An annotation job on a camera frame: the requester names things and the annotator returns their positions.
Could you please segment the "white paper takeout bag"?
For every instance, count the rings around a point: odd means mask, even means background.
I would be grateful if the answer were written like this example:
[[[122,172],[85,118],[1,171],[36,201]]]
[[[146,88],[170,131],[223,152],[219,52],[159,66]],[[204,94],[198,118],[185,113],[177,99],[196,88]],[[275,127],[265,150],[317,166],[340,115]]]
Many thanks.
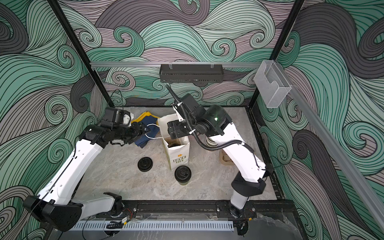
[[[189,160],[190,153],[190,141],[188,137],[178,138],[181,142],[181,146],[168,148],[167,141],[171,139],[170,134],[168,133],[168,123],[176,121],[179,122],[179,117],[177,114],[167,115],[161,117],[157,121],[157,127],[160,129],[160,137],[152,139],[160,139],[164,145],[166,157],[170,166],[170,170],[174,170],[181,165],[186,165]]]

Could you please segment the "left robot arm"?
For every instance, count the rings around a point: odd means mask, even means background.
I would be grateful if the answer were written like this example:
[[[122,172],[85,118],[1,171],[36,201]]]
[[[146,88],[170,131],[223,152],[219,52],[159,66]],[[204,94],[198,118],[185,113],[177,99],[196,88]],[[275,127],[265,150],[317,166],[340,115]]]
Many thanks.
[[[79,220],[97,214],[119,217],[123,212],[120,195],[105,192],[103,197],[89,201],[74,200],[72,196],[92,161],[109,143],[132,144],[149,131],[143,123],[112,127],[89,125],[50,182],[38,195],[24,200],[24,209],[39,222],[62,232],[70,230]]]

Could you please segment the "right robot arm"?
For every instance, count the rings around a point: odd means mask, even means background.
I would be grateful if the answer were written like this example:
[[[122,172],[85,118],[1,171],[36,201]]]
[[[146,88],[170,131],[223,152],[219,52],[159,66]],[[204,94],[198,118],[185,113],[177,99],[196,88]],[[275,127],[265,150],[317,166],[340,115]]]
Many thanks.
[[[175,99],[172,107],[179,117],[167,124],[171,139],[193,136],[204,150],[224,150],[239,170],[231,183],[234,192],[230,208],[238,212],[243,210],[249,197],[263,193],[264,178],[272,173],[273,167],[256,156],[223,107],[212,105],[205,109],[190,94],[182,98],[171,94]]]

